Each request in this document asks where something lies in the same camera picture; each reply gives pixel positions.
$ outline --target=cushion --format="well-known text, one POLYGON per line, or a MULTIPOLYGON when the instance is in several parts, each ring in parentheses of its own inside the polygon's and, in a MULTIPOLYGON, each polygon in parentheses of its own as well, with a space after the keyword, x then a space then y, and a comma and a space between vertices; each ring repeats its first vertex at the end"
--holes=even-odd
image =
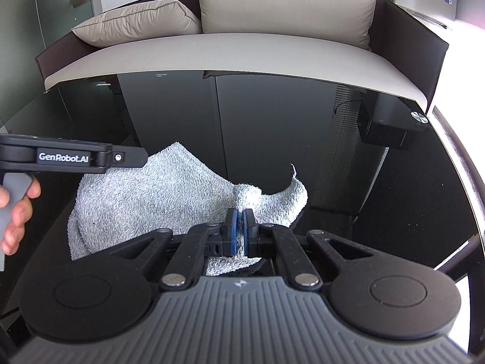
POLYGON ((104 48, 149 38, 200 34, 202 30, 197 17, 180 1, 156 0, 110 10, 72 31, 84 42, 104 48))
POLYGON ((272 33, 368 49, 376 0, 199 0, 204 33, 272 33))

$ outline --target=gray cloth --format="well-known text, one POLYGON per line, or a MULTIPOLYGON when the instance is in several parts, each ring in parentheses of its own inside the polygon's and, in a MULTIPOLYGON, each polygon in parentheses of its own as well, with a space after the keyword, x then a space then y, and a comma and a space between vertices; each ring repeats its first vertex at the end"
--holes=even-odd
MULTIPOLYGON (((251 208, 257 222, 288 227, 307 199, 294 168, 287 189, 265 195, 251 185, 233 185, 174 143, 149 157, 143 168, 111 168, 104 175, 84 175, 67 224, 71 257, 79 259, 160 227, 184 234, 196 224, 222 222, 229 207, 251 208)), ((244 257, 238 231, 237 255, 209 259, 207 275, 235 271, 257 261, 244 257)))

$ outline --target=large rectangular pillow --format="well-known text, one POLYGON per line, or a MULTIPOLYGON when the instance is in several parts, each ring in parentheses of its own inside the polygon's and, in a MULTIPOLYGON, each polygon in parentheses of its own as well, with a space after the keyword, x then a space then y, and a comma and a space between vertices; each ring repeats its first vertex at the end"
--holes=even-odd
POLYGON ((72 29, 90 45, 104 48, 119 43, 174 35, 200 34, 200 21, 180 1, 156 0, 116 8, 72 29))
POLYGON ((204 33, 271 33, 368 49, 376 0, 199 0, 204 33))

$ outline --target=metal screw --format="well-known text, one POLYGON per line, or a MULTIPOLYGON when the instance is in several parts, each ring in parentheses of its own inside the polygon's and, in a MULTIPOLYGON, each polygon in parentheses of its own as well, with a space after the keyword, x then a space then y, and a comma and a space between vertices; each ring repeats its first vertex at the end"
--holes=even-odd
POLYGON ((298 274, 295 277, 295 282, 298 283, 300 286, 315 286, 320 279, 316 275, 313 274, 298 274))
POLYGON ((167 286, 182 286, 186 282, 185 276, 181 274, 167 274, 162 278, 162 282, 167 286))

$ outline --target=round black joint cover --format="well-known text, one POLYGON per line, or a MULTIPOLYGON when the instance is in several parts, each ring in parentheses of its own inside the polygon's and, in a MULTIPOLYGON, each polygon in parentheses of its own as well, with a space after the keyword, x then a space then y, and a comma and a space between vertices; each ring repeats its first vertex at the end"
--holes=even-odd
POLYGON ((448 276, 391 256, 346 262, 330 287, 329 301, 356 329, 403 341, 448 332, 461 306, 448 276))
POLYGON ((151 299, 149 283, 127 261, 93 256, 29 281, 20 310, 35 334, 84 343, 129 329, 144 316, 151 299))

